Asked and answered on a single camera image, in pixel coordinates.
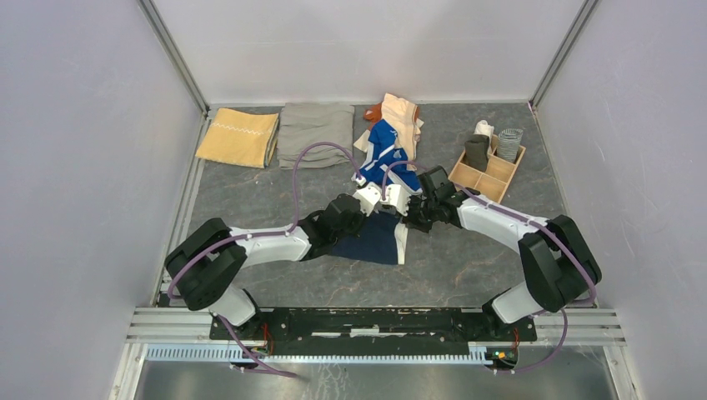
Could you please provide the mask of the navy blue white-trimmed underwear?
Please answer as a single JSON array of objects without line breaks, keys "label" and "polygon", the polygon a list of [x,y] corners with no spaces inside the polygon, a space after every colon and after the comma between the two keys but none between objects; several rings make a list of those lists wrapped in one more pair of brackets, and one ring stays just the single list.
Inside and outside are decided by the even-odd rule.
[{"label": "navy blue white-trimmed underwear", "polygon": [[330,254],[354,261],[403,265],[408,234],[409,229],[398,217],[386,212],[373,212],[357,237],[340,239]]}]

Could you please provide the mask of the olive boxer briefs beige waistband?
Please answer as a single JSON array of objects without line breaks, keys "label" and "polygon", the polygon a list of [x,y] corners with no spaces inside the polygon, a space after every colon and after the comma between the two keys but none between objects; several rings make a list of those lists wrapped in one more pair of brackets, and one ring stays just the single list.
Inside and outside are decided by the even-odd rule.
[{"label": "olive boxer briefs beige waistband", "polygon": [[471,168],[485,172],[489,163],[490,138],[474,134],[464,143],[465,162]]}]

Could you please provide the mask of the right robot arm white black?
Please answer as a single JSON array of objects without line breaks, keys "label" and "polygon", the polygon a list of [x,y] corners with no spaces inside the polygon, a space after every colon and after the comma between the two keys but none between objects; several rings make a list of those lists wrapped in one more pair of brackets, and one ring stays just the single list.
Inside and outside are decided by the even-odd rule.
[{"label": "right robot arm white black", "polygon": [[602,272],[571,217],[548,219],[505,207],[449,181],[442,167],[418,179],[421,193],[410,198],[405,218],[410,226],[427,232],[435,223],[451,224],[483,234],[520,257],[523,282],[483,306],[481,327],[488,338],[506,338],[518,320],[531,315],[594,303]]}]

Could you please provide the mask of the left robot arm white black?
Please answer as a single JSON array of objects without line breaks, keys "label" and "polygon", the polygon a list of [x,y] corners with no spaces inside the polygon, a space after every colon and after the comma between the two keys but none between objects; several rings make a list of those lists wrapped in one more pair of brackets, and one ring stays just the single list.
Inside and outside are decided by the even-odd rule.
[{"label": "left robot arm white black", "polygon": [[325,209],[284,227],[241,229],[211,218],[166,257],[172,279],[167,295],[191,311],[208,310],[224,319],[242,339],[255,338],[262,318],[247,291],[233,283],[239,271],[328,255],[343,238],[359,233],[374,208],[359,195],[341,194]]}]

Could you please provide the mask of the royal blue white-striped underwear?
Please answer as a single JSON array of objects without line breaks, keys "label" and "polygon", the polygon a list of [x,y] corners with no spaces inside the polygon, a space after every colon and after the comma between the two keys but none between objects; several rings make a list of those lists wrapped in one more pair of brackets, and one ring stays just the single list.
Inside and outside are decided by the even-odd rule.
[{"label": "royal blue white-striped underwear", "polygon": [[[352,180],[360,185],[373,183],[378,187],[383,187],[384,174],[393,163],[408,161],[408,154],[403,147],[397,143],[398,132],[385,120],[381,119],[369,130],[367,139],[368,150],[366,158],[359,172],[361,178],[356,174]],[[414,171],[408,170],[407,164],[399,164],[392,167],[386,184],[398,184],[408,193],[420,194],[421,185]]]}]

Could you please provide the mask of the peach orange underwear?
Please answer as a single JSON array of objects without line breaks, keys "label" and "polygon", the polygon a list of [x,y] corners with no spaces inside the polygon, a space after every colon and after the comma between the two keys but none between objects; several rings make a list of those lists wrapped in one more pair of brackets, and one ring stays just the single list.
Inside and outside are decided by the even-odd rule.
[{"label": "peach orange underwear", "polygon": [[382,102],[365,111],[364,120],[369,125],[353,143],[355,148],[364,152],[366,156],[364,163],[370,163],[374,157],[374,150],[369,144],[369,139],[374,126],[381,120],[390,125],[397,133],[395,145],[406,152],[408,160],[416,160],[417,146],[424,122],[419,118],[419,107],[415,103],[387,92]]}]

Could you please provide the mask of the wooden compartment organizer box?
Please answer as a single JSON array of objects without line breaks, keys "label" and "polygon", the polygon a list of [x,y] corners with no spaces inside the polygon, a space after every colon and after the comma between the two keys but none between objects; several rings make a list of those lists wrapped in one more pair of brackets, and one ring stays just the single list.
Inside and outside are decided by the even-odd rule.
[{"label": "wooden compartment organizer box", "polygon": [[462,187],[479,191],[490,200],[501,203],[525,155],[526,147],[519,145],[515,160],[509,162],[497,155],[498,146],[499,136],[494,134],[490,141],[490,149],[493,152],[489,155],[484,171],[474,168],[468,162],[468,152],[465,148],[449,173],[449,180]]}]

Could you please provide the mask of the rolled white cloth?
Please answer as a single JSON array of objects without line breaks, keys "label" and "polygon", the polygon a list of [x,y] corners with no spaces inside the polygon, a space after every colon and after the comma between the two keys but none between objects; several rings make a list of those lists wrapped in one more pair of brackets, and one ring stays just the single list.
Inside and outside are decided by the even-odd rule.
[{"label": "rolled white cloth", "polygon": [[494,126],[490,125],[487,120],[480,120],[477,122],[474,129],[473,139],[476,142],[484,143],[486,145],[486,151],[488,155],[493,153],[493,135]]}]

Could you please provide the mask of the rolled grey striped cloth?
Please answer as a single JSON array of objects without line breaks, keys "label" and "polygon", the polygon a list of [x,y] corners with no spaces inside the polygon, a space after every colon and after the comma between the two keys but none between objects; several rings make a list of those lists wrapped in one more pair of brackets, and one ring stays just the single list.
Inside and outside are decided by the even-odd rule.
[{"label": "rolled grey striped cloth", "polygon": [[496,155],[509,163],[515,163],[524,130],[520,128],[506,128],[498,135]]}]

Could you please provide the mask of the folded grey cloth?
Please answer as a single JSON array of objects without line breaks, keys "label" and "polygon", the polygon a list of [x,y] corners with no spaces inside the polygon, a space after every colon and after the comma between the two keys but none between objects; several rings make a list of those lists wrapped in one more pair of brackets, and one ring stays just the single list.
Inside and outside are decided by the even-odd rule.
[{"label": "folded grey cloth", "polygon": [[350,152],[354,111],[353,106],[344,104],[286,104],[279,114],[278,166],[292,169],[299,154],[315,143],[335,143]]}]

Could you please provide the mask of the folded yellow cloth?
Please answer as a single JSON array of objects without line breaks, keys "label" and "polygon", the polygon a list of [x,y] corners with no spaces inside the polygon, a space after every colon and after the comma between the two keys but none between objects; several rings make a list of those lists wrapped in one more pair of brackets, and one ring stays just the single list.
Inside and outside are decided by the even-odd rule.
[{"label": "folded yellow cloth", "polygon": [[195,157],[248,168],[266,168],[277,143],[279,115],[220,108]]}]

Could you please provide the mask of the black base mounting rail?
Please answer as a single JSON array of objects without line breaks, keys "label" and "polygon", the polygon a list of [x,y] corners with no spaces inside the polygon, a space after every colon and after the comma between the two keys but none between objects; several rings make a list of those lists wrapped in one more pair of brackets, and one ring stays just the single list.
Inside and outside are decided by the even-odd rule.
[{"label": "black base mounting rail", "polygon": [[244,343],[273,340],[274,356],[464,355],[471,342],[538,337],[530,317],[505,324],[460,307],[264,308],[234,331]]}]

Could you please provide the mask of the aluminium frame rail front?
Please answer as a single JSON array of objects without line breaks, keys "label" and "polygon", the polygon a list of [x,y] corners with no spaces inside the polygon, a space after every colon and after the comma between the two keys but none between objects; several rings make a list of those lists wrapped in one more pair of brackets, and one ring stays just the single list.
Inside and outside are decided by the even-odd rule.
[{"label": "aluminium frame rail front", "polygon": [[[494,356],[508,354],[511,348],[614,348],[626,339],[618,317],[612,310],[571,308],[566,315],[543,315],[532,319],[537,339],[533,342],[470,342],[464,355],[423,356],[274,356],[263,355],[270,364],[344,363],[344,364],[469,364],[489,365]],[[130,344],[144,344],[151,361],[226,362],[251,364],[253,359],[242,348],[257,348],[262,342],[235,342],[220,321],[209,312],[190,312],[185,308],[139,308],[128,329]]]}]

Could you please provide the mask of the right corner aluminium post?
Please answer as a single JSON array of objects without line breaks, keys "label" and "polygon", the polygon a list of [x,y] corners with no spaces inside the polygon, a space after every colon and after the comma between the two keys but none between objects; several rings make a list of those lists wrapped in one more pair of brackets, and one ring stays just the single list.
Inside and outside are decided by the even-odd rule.
[{"label": "right corner aluminium post", "polygon": [[529,99],[529,106],[535,112],[542,100],[546,96],[549,88],[559,74],[565,61],[569,57],[574,45],[577,43],[580,35],[584,31],[587,23],[593,16],[596,8],[600,5],[600,0],[584,0],[576,13],[568,31],[564,35],[558,49],[552,57],[552,60],[546,68],[544,75],[539,81],[539,85],[535,89],[533,96]]}]

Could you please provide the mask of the left corner aluminium post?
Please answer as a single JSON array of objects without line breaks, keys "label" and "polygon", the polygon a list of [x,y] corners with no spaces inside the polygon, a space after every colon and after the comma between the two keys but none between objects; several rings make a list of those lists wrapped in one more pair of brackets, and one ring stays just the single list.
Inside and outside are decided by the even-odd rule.
[{"label": "left corner aluminium post", "polygon": [[157,4],[153,0],[137,0],[137,3],[143,11],[143,15],[147,19],[151,29],[156,34],[182,84],[185,86],[188,95],[202,115],[206,116],[210,110],[208,101],[200,90],[182,53],[179,51],[178,45],[173,39],[173,35],[169,32],[168,26],[163,20]]}]

